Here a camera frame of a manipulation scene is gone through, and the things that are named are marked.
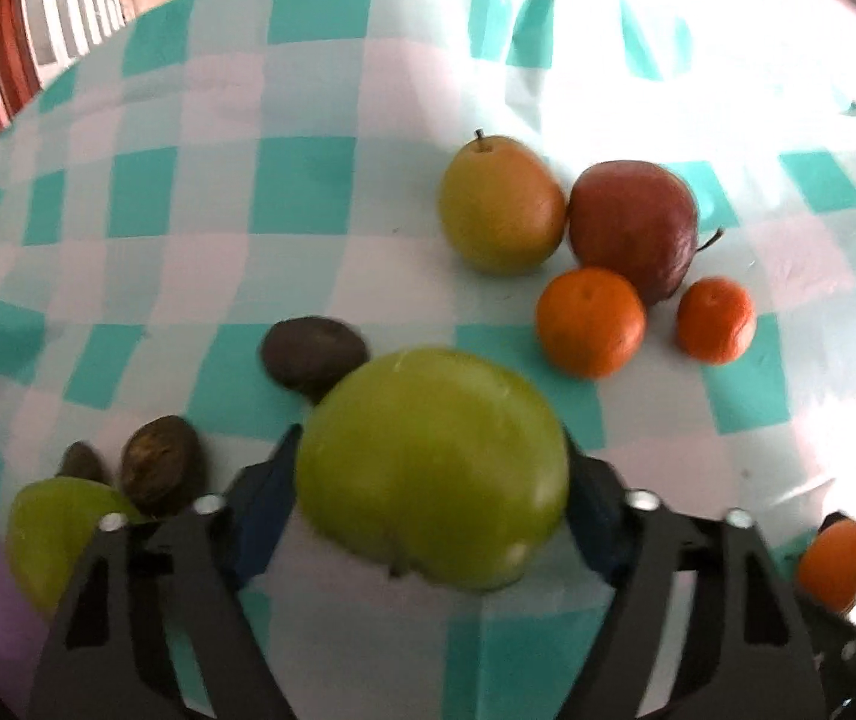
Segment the brown wrinkled passion fruit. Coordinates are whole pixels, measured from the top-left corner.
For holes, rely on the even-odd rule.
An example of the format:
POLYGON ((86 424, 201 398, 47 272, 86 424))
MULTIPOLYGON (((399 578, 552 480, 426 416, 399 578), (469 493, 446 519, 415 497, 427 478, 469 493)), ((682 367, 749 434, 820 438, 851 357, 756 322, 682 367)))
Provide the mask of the brown wrinkled passion fruit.
POLYGON ((179 514, 206 489, 206 454, 190 422, 161 416, 137 429, 120 460, 119 486, 149 518, 179 514))

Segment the small orange mandarin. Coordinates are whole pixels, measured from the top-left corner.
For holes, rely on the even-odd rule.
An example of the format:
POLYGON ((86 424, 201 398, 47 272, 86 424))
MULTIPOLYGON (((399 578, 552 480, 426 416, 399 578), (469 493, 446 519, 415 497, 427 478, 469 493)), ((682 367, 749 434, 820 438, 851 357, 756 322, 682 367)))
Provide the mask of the small orange mandarin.
POLYGON ((757 310, 742 284, 729 278, 695 281, 680 299, 675 316, 675 344, 703 364, 725 366, 752 344, 757 310))

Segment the large green apple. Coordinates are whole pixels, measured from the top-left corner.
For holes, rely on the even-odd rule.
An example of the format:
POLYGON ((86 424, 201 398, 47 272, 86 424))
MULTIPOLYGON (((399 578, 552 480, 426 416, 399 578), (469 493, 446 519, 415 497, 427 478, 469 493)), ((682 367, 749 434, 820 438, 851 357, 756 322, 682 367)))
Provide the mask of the large green apple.
POLYGON ((532 383, 459 349, 358 367, 304 426, 301 515, 394 575, 466 592, 517 582, 570 489, 565 429, 532 383))

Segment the dark brown passion fruit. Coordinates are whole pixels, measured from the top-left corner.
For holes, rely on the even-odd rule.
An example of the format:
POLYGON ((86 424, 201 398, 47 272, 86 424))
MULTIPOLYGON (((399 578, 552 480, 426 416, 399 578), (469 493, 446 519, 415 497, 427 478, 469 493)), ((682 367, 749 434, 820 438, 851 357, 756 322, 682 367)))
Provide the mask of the dark brown passion fruit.
POLYGON ((348 374, 371 359, 355 328, 329 317, 307 316, 275 323, 259 348, 270 380, 318 405, 348 374))

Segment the large orange mandarin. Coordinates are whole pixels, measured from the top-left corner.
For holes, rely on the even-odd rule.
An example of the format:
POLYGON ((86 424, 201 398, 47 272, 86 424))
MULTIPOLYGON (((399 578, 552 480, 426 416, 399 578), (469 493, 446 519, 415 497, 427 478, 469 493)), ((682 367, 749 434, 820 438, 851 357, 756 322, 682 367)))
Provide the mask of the large orange mandarin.
POLYGON ((597 266, 553 278, 535 305, 535 334, 545 358, 577 379, 604 379, 640 349, 646 309, 628 280, 597 266))

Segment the red apple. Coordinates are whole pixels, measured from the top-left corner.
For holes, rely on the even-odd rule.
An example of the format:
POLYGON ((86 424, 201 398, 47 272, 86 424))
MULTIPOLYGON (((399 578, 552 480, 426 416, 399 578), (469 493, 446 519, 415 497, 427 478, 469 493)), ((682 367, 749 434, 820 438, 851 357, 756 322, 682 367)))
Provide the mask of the red apple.
POLYGON ((568 241, 579 265, 622 275, 645 305, 672 298, 698 250, 698 208, 674 172, 648 161, 604 161, 574 181, 568 241))

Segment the yellow pear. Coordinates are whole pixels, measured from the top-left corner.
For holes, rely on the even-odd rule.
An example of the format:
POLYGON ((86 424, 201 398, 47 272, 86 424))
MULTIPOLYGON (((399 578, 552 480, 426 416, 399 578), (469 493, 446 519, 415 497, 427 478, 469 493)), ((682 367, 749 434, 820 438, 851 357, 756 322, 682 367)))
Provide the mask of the yellow pear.
POLYGON ((535 151, 477 128, 442 174, 438 216, 446 241, 467 265, 514 277, 555 254, 567 199, 535 151))

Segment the small dark passion fruit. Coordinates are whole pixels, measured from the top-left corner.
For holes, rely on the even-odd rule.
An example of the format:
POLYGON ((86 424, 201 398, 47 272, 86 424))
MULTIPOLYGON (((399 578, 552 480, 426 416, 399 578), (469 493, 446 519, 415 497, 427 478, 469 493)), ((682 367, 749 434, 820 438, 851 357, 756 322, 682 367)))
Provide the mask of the small dark passion fruit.
POLYGON ((88 442, 73 442, 67 447, 58 466, 57 475, 86 479, 99 484, 109 483, 101 455, 88 442))

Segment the teal white checkered tablecloth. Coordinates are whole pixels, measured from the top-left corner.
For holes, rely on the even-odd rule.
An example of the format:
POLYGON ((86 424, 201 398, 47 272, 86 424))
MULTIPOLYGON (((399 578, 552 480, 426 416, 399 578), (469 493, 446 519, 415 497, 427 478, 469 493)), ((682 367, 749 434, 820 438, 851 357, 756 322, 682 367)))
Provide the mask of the teal white checkered tablecloth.
POLYGON ((375 353, 444 344, 529 377, 584 449, 680 512, 742 507, 788 564, 856 517, 856 7, 848 0, 174 0, 107 39, 0 137, 0 538, 77 440, 107 463, 187 418, 211 484, 303 402, 264 376, 272 323, 335 317, 375 353), (705 367, 653 310, 600 382, 532 331, 560 250, 464 265, 436 189, 477 128, 561 182, 646 160, 742 283, 749 352, 705 367))

